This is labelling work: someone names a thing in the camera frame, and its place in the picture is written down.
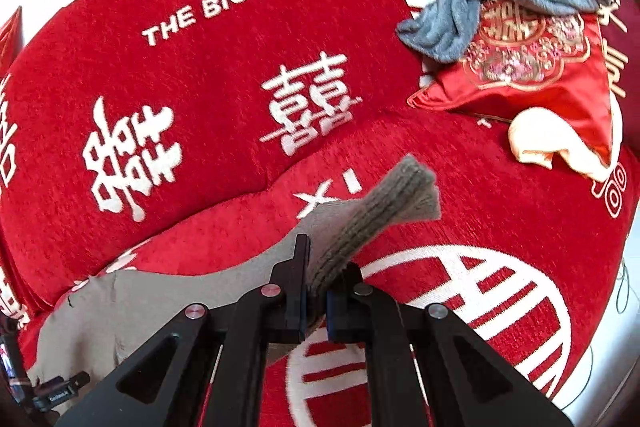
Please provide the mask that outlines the grey knit sweater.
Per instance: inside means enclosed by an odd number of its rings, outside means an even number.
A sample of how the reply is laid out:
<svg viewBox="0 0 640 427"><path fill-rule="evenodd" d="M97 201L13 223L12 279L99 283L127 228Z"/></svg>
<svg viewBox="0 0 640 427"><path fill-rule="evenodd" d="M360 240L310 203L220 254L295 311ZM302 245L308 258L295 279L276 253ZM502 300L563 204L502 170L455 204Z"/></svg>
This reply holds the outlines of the grey knit sweater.
<svg viewBox="0 0 640 427"><path fill-rule="evenodd" d="M27 374L42 384L85 371L97 383L191 303L230 305L267 283L273 265L292 257L299 234L310 238L307 287L319 297L386 228L439 215L436 176L408 155L363 198L321 205L279 243L237 267L198 277L128 270L93 277L44 321Z"/></svg>

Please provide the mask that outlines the red wedding bed cover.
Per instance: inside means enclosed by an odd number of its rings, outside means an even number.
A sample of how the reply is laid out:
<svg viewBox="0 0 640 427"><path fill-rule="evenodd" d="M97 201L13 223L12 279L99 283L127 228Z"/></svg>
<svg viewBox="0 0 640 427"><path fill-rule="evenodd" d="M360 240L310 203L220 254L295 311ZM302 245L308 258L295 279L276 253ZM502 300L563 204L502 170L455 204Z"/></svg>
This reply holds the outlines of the red wedding bed cover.
<svg viewBox="0 0 640 427"><path fill-rule="evenodd" d="M51 251L46 282L67 268L94 274L115 259L130 273L233 267L282 239L304 210L369 190L407 154L435 171L442 215L378 236L357 257L364 278L410 305L445 301L573 421L597 415L639 346L639 303L624 270L639 199L631 150L601 183L563 164L520 164L502 124L411 110L296 161L249 158L246 141L220 139L188 150L175 181L156 188L145 208L178 209L186 220L137 249L113 251L114 213L92 229L92 208L75 209L60 227L76 241L96 239L98 255Z"/></svg>

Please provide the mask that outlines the cream cloth piece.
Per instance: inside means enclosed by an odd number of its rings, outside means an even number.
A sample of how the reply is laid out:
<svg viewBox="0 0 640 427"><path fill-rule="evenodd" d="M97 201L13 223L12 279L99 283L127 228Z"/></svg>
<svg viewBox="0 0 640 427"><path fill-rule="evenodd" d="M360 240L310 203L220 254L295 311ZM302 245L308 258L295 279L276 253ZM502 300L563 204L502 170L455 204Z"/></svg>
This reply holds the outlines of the cream cloth piece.
<svg viewBox="0 0 640 427"><path fill-rule="evenodd" d="M522 164L532 164L551 170L555 154L575 172L593 181L603 182L608 167L585 144L578 133L560 116L543 107L523 110L508 130L510 149Z"/></svg>

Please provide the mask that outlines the red wedding quilt roll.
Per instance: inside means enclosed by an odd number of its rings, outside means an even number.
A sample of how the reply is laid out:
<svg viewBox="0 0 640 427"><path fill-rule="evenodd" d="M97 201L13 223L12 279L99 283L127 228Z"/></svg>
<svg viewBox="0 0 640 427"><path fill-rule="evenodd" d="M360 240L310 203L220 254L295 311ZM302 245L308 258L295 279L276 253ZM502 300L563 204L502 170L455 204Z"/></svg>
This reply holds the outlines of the red wedding quilt roll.
<svg viewBox="0 0 640 427"><path fill-rule="evenodd" d="M35 311L416 89L406 0L75 0L1 81L1 240Z"/></svg>

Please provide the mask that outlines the red embroidered satin pillow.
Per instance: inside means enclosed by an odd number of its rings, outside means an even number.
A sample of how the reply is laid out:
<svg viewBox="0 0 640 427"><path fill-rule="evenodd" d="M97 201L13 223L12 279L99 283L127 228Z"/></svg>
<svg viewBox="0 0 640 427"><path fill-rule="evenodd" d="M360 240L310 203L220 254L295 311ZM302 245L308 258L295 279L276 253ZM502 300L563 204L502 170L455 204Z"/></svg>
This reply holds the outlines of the red embroidered satin pillow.
<svg viewBox="0 0 640 427"><path fill-rule="evenodd" d="M550 109L608 168L622 142L622 115L610 90L593 13L552 16L512 0L485 0L465 54L408 103L500 119L509 126L525 109Z"/></svg>

